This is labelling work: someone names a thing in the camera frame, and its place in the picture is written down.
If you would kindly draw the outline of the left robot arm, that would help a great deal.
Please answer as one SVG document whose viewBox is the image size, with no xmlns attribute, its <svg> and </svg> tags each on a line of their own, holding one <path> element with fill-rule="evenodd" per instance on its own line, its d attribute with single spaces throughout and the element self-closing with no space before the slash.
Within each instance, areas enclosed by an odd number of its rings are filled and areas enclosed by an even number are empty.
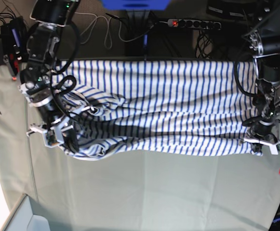
<svg viewBox="0 0 280 231">
<path fill-rule="evenodd" d="M 256 115 L 243 122 L 247 133 L 242 142 L 251 145 L 252 153 L 263 146 L 272 155 L 280 152 L 280 0 L 259 0 L 253 15 L 253 25 L 244 35 L 252 50 L 251 56 L 257 79 L 256 92 L 243 89 L 239 81 L 238 62 L 234 63 L 234 78 L 240 92 L 252 98 Z"/>
</svg>

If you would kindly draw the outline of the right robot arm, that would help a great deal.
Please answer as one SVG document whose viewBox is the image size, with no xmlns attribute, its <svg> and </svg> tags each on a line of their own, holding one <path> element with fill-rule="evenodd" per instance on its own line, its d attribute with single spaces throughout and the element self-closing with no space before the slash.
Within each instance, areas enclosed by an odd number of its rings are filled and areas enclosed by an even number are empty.
<svg viewBox="0 0 280 231">
<path fill-rule="evenodd" d="M 37 22 L 27 40 L 27 66 L 19 74 L 19 91 L 29 106 L 37 109 L 40 125 L 30 125 L 27 136 L 39 133 L 48 148 L 62 147 L 67 153 L 80 151 L 76 127 L 84 124 L 81 113 L 90 108 L 85 97 L 75 91 L 77 81 L 68 75 L 53 84 L 54 76 L 64 73 L 80 48 L 80 33 L 72 22 L 80 1 L 38 0 L 30 18 Z M 76 37 L 74 50 L 61 69 L 57 69 L 57 52 L 64 27 L 70 26 Z"/>
</svg>

